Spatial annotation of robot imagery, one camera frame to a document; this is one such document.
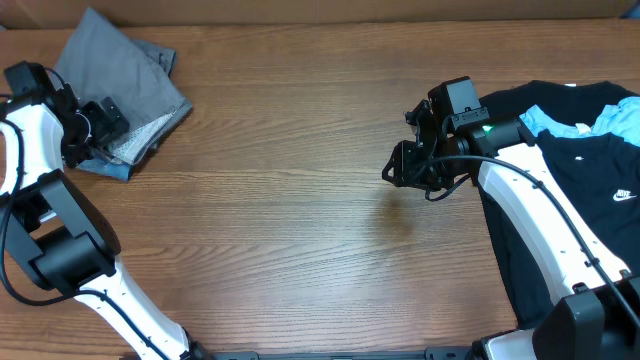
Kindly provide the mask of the grey cotton shorts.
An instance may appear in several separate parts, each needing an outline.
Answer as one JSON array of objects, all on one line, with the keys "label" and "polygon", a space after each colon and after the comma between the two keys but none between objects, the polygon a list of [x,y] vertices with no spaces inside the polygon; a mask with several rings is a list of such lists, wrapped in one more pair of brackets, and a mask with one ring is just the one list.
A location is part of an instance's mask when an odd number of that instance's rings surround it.
[{"label": "grey cotton shorts", "polygon": [[191,110],[167,67],[175,51],[133,40],[103,15],[87,9],[58,58],[55,70],[80,102],[111,98],[130,130],[107,145],[118,161],[135,165]]}]

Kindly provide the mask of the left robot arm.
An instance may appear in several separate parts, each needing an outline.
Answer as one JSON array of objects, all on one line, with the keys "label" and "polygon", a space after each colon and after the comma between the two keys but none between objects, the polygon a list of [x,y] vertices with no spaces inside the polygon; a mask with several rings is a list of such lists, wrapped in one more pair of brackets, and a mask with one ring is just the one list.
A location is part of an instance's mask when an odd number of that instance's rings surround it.
[{"label": "left robot arm", "polygon": [[114,229],[65,175],[92,150],[129,129],[111,98],[80,104],[71,86],[54,86],[56,71],[19,62],[4,71],[10,94],[1,103],[6,174],[1,186],[1,254],[28,278],[58,296],[19,294],[17,301],[45,307],[74,299],[101,316],[140,359],[207,359],[209,353],[164,315],[126,270]]}]

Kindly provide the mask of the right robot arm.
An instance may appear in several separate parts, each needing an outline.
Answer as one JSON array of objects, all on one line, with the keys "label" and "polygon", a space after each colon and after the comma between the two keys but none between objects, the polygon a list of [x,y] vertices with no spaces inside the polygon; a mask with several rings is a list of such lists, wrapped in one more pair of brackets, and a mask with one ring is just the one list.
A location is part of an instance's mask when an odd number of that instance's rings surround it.
[{"label": "right robot arm", "polygon": [[406,113],[383,178],[432,202],[477,186],[518,319],[471,358],[638,358],[637,101],[608,82],[479,97],[461,77]]}]

